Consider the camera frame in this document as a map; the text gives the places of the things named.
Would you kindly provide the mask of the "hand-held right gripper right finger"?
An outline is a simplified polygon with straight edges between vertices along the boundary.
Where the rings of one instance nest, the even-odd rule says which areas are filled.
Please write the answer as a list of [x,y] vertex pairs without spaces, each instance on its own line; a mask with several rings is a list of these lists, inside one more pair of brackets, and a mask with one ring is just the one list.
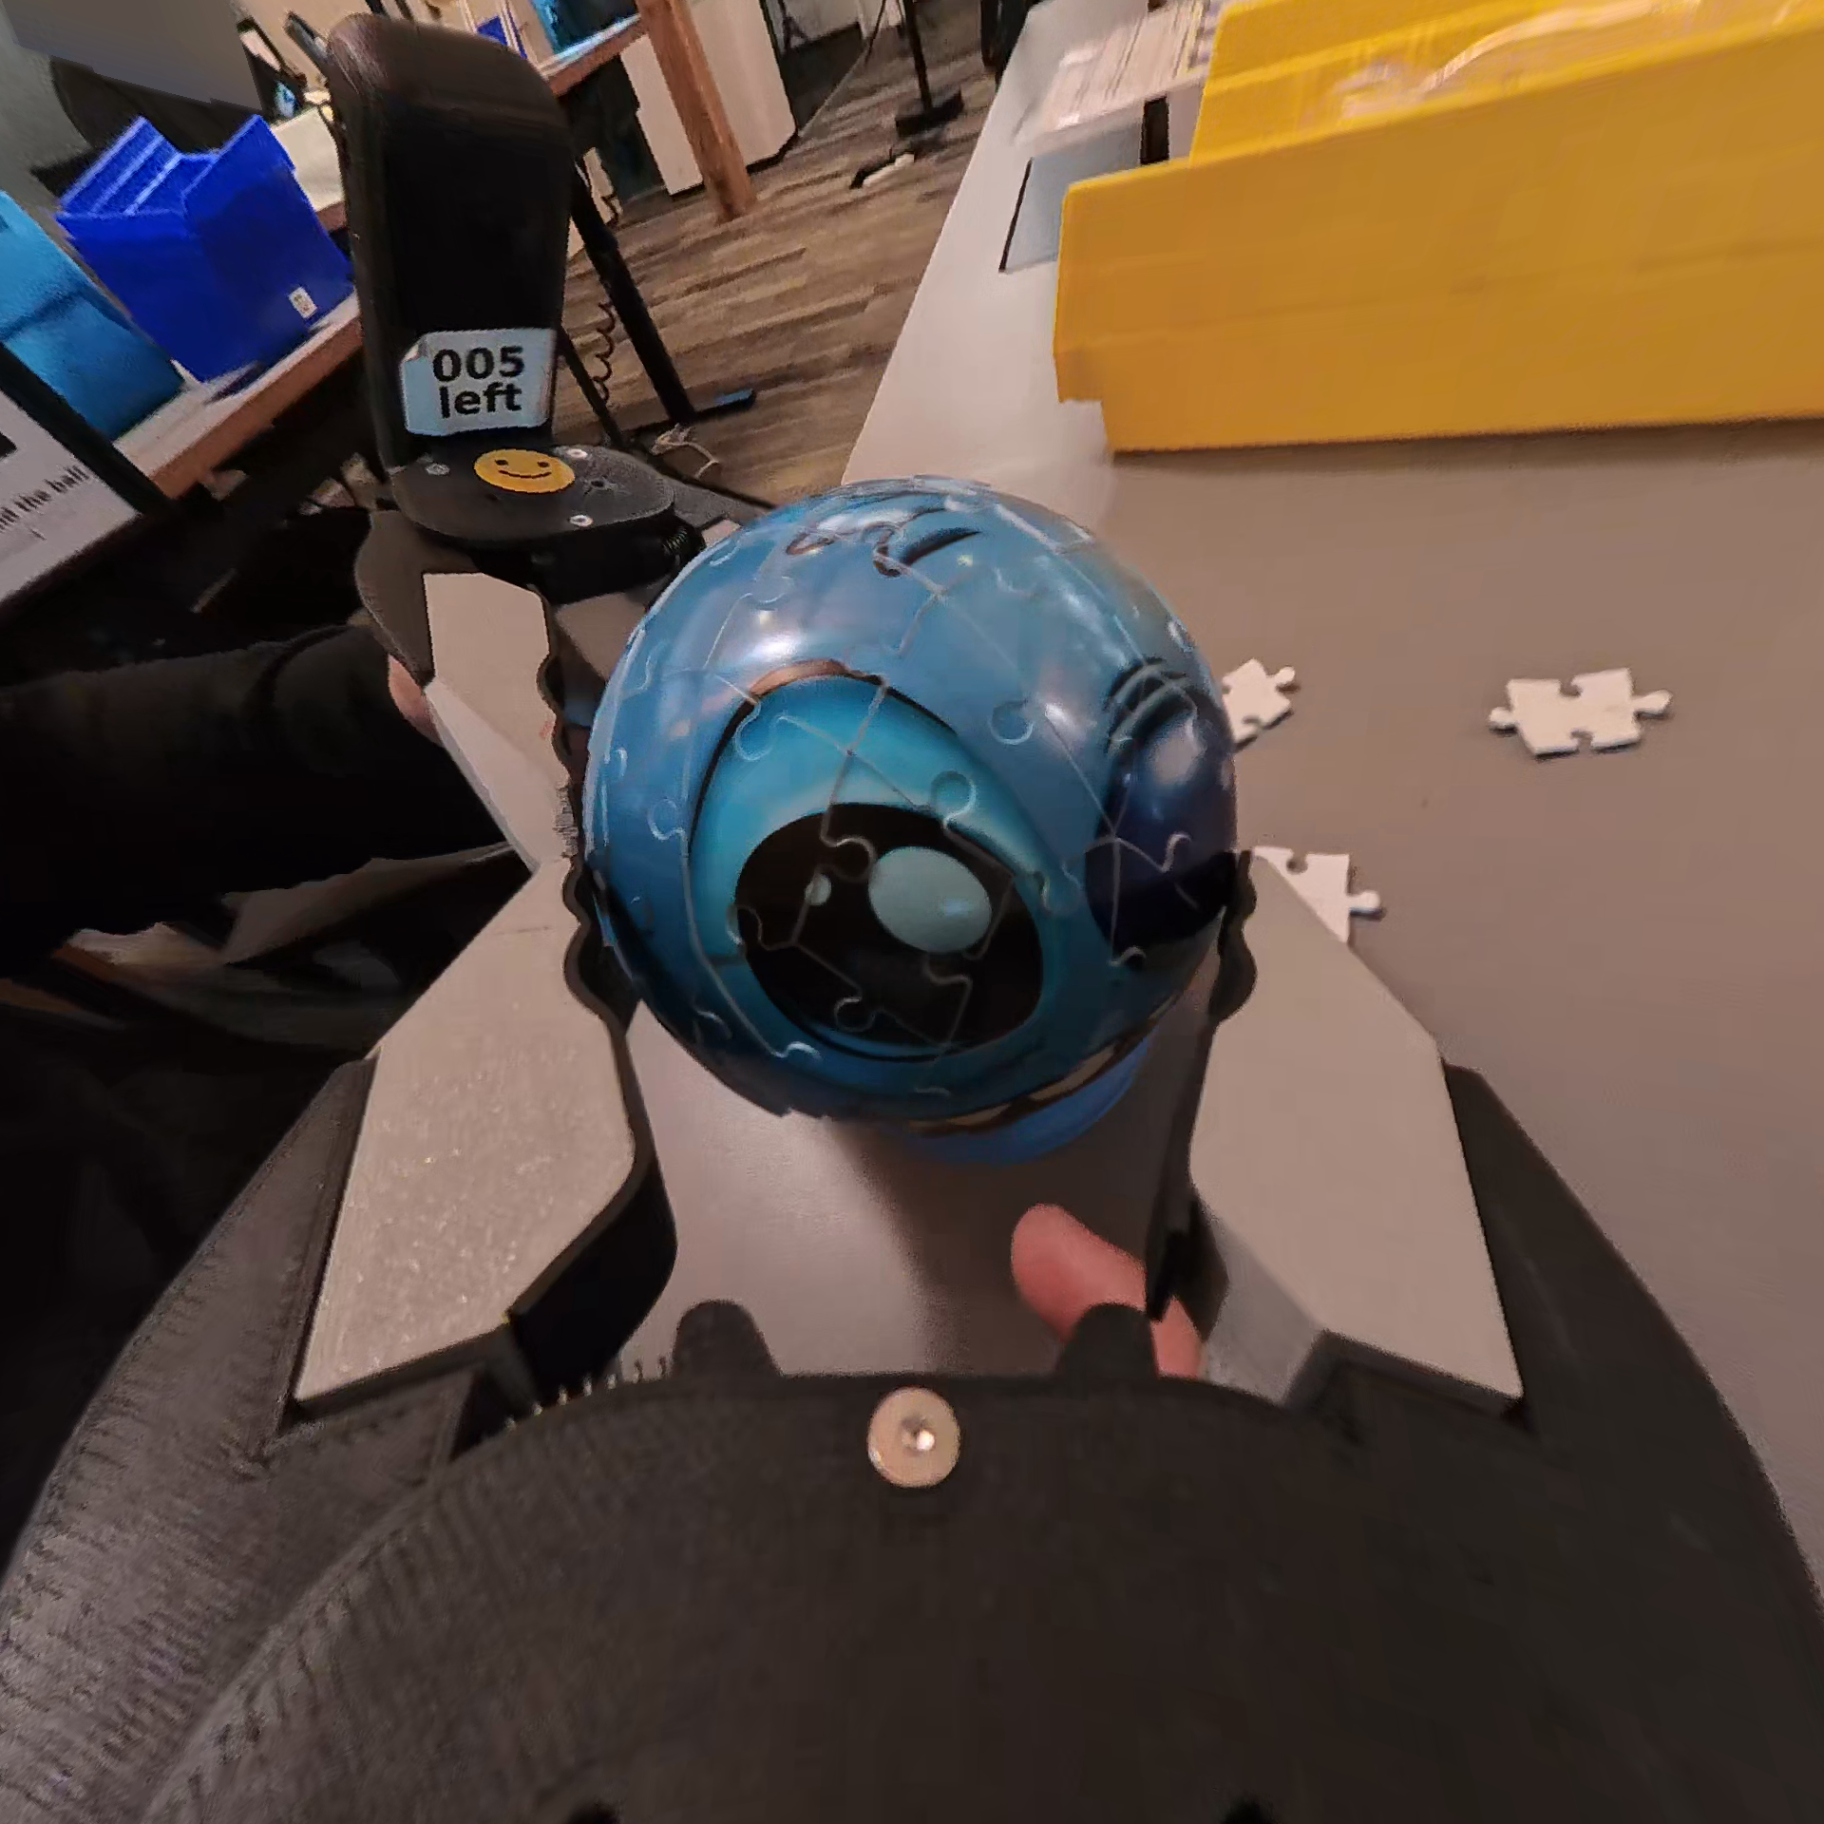
[[1351,1363],[1512,1406],[1432,1038],[1251,851],[1191,1009],[1145,1273],[1199,1333],[1195,1376],[1300,1407]]

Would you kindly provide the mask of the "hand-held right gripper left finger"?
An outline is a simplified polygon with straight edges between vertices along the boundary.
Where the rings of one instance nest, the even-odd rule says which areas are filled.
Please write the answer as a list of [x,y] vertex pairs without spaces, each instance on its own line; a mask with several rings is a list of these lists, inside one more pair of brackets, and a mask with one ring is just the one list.
[[477,1371],[511,1410],[604,1380],[676,1252],[630,1046],[554,858],[371,1053],[292,1396]]

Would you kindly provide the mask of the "blue puzzle ball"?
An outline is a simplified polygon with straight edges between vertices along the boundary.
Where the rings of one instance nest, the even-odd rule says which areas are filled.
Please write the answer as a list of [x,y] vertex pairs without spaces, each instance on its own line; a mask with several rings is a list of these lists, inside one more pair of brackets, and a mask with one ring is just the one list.
[[1236,758],[1194,639],[1080,526],[843,487],[632,631],[585,742],[585,897],[745,1100],[951,1124],[1170,1015],[1236,895]]

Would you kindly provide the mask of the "white puzzle piece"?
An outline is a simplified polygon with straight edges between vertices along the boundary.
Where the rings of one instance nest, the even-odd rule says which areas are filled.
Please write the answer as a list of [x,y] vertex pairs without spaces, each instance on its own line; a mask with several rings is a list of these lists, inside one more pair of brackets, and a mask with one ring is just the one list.
[[1356,883],[1352,856],[1346,851],[1257,845],[1253,858],[1283,878],[1307,909],[1343,944],[1352,942],[1358,922],[1379,920],[1383,914],[1379,893]]
[[1297,676],[1294,667],[1271,668],[1258,659],[1248,659],[1223,673],[1219,685],[1223,712],[1236,750],[1241,750],[1291,715]]
[[1670,691],[1639,691],[1630,668],[1556,677],[1509,677],[1486,727],[1515,737],[1536,761],[1639,745],[1643,724],[1672,710]]

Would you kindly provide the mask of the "blue ball stand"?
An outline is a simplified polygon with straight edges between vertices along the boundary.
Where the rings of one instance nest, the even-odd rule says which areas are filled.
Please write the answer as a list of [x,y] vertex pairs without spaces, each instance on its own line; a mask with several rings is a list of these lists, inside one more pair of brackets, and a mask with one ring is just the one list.
[[951,1124],[910,1124],[891,1135],[946,1166],[1016,1166],[1055,1154],[1105,1119],[1141,1076],[1153,1036],[1106,1046],[1066,1079]]

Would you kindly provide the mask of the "person's left forearm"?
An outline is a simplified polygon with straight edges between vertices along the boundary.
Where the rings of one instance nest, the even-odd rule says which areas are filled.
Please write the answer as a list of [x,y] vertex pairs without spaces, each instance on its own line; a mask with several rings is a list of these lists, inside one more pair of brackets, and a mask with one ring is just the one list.
[[3,687],[3,972],[80,929],[492,845],[452,756],[391,704],[387,659],[345,626]]

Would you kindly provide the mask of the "person's right hand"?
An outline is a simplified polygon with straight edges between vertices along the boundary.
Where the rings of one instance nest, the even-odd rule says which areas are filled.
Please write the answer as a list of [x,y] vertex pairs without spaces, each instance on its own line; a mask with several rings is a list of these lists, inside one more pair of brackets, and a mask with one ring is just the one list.
[[[1021,1304],[1056,1344],[1066,1344],[1096,1308],[1148,1314],[1143,1264],[1052,1204],[1038,1204],[1016,1220],[1009,1273]],[[1186,1309],[1170,1304],[1145,1323],[1157,1372],[1199,1380],[1203,1342]]]

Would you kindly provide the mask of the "black tripod stand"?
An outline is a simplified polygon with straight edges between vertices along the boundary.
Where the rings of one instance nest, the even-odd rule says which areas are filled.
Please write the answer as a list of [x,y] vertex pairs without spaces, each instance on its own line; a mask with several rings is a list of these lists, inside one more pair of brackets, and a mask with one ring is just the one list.
[[[643,453],[662,453],[671,450],[685,450],[696,458],[696,475],[708,473],[718,465],[711,452],[705,452],[696,441],[696,427],[717,419],[729,419],[751,411],[759,393],[752,386],[735,386],[704,400],[695,400],[676,374],[676,365],[660,334],[645,293],[638,288],[632,269],[625,262],[617,234],[600,213],[594,191],[587,186],[582,164],[572,165],[568,222],[577,232],[584,258],[596,274],[604,293],[604,323],[596,348],[599,367],[585,363],[584,352],[568,330],[557,330],[557,352],[562,365],[577,386],[587,413],[606,432],[607,446],[625,452],[640,450]],[[620,336],[635,356],[640,370],[650,382],[658,405],[658,416],[638,426],[623,426],[607,401],[609,386],[609,356]]]

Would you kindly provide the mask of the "blue plastic bin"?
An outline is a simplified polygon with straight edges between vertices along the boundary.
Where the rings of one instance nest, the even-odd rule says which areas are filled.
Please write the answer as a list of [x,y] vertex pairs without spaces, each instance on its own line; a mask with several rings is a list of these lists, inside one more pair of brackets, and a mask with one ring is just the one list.
[[137,120],[55,222],[127,317],[190,377],[262,370],[351,297],[347,256],[260,120],[179,153]]

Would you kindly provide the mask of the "wooden edged desk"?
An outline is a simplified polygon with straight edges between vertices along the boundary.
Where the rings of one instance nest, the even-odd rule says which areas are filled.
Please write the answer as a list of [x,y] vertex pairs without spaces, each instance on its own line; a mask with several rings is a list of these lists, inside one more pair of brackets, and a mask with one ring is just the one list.
[[[531,58],[531,68],[554,95],[565,101],[582,80],[620,58],[645,32],[643,17],[623,17],[568,52]],[[343,230],[347,209],[339,179],[332,183],[329,128],[282,128],[280,146],[302,171],[319,224],[329,232]],[[303,343],[262,370],[241,370],[213,382],[185,376],[182,390],[127,431],[117,441],[117,452],[165,500],[178,500],[204,487],[213,473],[235,468],[241,450],[266,435],[291,407],[311,397],[351,360],[358,363],[358,354],[358,301],[350,299],[332,309]]]

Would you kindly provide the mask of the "white cabinet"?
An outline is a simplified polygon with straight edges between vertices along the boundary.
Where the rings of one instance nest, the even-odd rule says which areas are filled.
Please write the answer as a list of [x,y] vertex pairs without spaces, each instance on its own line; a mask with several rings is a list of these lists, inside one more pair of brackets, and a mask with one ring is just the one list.
[[[759,167],[795,132],[761,3],[693,3],[691,10],[745,165]],[[664,193],[683,197],[696,191],[698,167],[650,45],[643,39],[632,44],[618,64]]]

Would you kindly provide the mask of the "printed instruction sheet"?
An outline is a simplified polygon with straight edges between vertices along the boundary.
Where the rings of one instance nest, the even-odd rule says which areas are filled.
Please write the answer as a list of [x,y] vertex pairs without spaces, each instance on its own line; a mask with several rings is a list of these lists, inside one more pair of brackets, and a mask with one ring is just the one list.
[[153,510],[143,475],[68,413],[2,393],[2,604],[54,583]]

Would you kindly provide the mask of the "yellow plastic bin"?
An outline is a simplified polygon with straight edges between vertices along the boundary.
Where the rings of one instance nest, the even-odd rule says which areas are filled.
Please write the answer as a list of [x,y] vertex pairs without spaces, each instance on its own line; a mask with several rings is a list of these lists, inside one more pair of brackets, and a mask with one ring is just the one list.
[[1061,207],[1116,452],[1820,419],[1821,5],[1231,5]]

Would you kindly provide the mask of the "wooden post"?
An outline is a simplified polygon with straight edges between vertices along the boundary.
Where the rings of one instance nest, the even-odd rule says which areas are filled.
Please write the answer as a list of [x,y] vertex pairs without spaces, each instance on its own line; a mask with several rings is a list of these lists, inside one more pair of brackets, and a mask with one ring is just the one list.
[[635,14],[698,170],[723,222],[749,215],[757,193],[726,117],[688,3],[638,3]]

